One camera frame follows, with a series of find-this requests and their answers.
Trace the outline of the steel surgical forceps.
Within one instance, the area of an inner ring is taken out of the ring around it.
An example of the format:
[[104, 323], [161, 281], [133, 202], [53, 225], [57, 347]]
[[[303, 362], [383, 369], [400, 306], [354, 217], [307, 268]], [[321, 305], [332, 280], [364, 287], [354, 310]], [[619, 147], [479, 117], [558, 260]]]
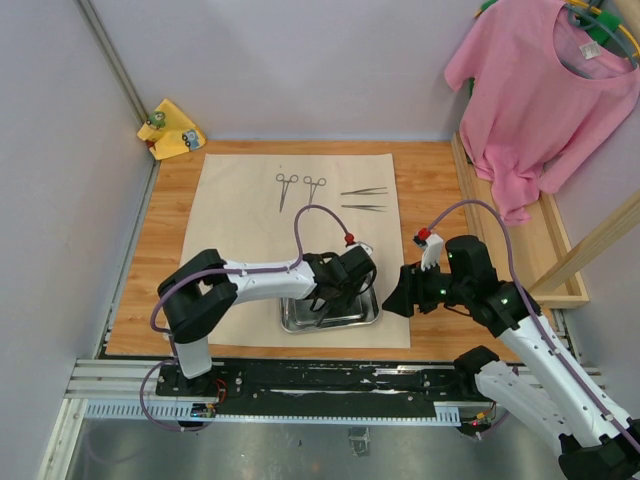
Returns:
[[387, 187], [373, 187], [357, 189], [352, 191], [341, 192], [341, 196], [367, 196], [367, 195], [386, 195], [388, 194]]

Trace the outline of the stainless steel tray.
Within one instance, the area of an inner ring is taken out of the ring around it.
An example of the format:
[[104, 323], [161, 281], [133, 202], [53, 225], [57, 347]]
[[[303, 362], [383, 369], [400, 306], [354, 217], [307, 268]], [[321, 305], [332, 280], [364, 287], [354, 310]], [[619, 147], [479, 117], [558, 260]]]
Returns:
[[349, 307], [329, 307], [322, 300], [280, 300], [281, 326], [292, 334], [368, 326], [378, 316], [379, 306], [373, 288], [360, 294]]

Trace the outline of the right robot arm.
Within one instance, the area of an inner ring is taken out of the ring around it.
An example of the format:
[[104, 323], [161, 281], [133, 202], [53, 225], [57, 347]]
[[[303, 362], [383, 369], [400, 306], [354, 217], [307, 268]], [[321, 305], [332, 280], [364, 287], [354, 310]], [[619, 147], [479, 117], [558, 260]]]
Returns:
[[502, 281], [473, 235], [444, 241], [422, 229], [422, 258], [400, 269], [383, 308], [409, 318], [438, 306], [467, 309], [539, 382], [521, 380], [497, 354], [479, 346], [459, 356], [455, 392], [497, 402], [552, 450], [568, 479], [630, 479], [639, 472], [639, 422], [613, 401], [559, 340], [527, 293]]

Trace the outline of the steel hemostat clamp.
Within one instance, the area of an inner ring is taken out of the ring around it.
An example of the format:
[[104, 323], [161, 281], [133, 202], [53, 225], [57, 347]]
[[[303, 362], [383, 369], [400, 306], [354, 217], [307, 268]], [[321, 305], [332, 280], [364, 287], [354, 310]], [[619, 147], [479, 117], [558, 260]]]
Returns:
[[280, 193], [280, 200], [279, 200], [279, 212], [283, 211], [284, 208], [284, 204], [286, 201], [286, 196], [289, 190], [289, 187], [292, 184], [295, 184], [299, 181], [299, 176], [297, 174], [292, 174], [289, 176], [286, 176], [283, 173], [278, 173], [275, 177], [275, 180], [281, 184], [281, 193]]

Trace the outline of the beige cloth wrap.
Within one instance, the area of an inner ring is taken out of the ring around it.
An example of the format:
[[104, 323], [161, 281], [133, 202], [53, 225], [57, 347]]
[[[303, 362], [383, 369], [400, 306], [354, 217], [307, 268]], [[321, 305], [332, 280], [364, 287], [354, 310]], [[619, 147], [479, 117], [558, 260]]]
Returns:
[[[297, 174], [279, 212], [278, 173]], [[305, 176], [326, 185], [308, 203]], [[341, 192], [387, 187], [386, 195], [341, 196]], [[343, 209], [342, 204], [384, 205], [386, 212]], [[181, 260], [208, 248], [225, 260], [280, 262], [297, 256], [293, 227], [305, 251], [341, 253], [351, 232], [373, 249], [373, 289], [384, 301], [404, 263], [393, 157], [382, 155], [208, 155], [204, 160], [186, 227]], [[278, 301], [232, 308], [209, 336], [212, 344], [255, 347], [400, 348], [410, 345], [406, 318], [381, 312], [369, 326], [292, 334], [280, 322]]]

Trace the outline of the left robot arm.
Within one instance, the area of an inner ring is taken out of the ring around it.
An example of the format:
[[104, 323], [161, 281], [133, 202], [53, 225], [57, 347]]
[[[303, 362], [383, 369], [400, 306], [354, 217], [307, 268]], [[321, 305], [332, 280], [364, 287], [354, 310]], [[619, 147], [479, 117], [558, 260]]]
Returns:
[[376, 276], [371, 249], [364, 244], [353, 244], [340, 255], [306, 253], [265, 264], [227, 262], [216, 249], [206, 249], [160, 283], [153, 313], [162, 311], [167, 320], [179, 383], [200, 396], [214, 383], [207, 337], [230, 308], [283, 299], [325, 317], [331, 310], [349, 309]]

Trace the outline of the long steel hemostat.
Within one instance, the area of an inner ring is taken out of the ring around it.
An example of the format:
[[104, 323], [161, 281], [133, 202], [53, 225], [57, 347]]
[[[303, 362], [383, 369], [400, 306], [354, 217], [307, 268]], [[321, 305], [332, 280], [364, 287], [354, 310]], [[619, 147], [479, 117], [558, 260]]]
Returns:
[[315, 193], [316, 190], [319, 187], [323, 187], [326, 185], [327, 180], [323, 177], [319, 177], [319, 178], [312, 178], [311, 176], [305, 176], [303, 178], [303, 183], [305, 185], [308, 186], [308, 203], [309, 204], [313, 204], [314, 203], [314, 197], [315, 197]]

